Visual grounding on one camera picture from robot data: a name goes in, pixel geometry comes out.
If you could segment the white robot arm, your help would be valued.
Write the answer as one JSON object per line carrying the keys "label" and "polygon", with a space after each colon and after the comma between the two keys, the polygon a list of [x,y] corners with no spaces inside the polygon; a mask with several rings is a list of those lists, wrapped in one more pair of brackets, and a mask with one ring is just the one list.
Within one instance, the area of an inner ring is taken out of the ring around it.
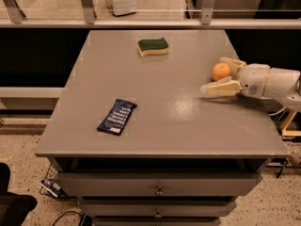
{"label": "white robot arm", "polygon": [[221,57],[212,69],[213,81],[200,91],[205,97],[234,96],[269,98],[282,106],[300,112],[300,71],[271,68],[266,64],[249,64]]}

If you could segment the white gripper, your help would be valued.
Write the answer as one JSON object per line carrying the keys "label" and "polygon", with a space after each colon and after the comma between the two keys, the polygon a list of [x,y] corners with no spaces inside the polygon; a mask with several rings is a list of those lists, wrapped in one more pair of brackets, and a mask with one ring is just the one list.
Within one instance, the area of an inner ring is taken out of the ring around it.
{"label": "white gripper", "polygon": [[237,80],[232,80],[230,76],[216,82],[203,85],[200,92],[207,97],[234,96],[241,93],[246,97],[260,99],[263,96],[264,84],[271,68],[264,64],[250,64],[242,60],[221,57],[219,61],[230,66],[232,76],[238,74]]}

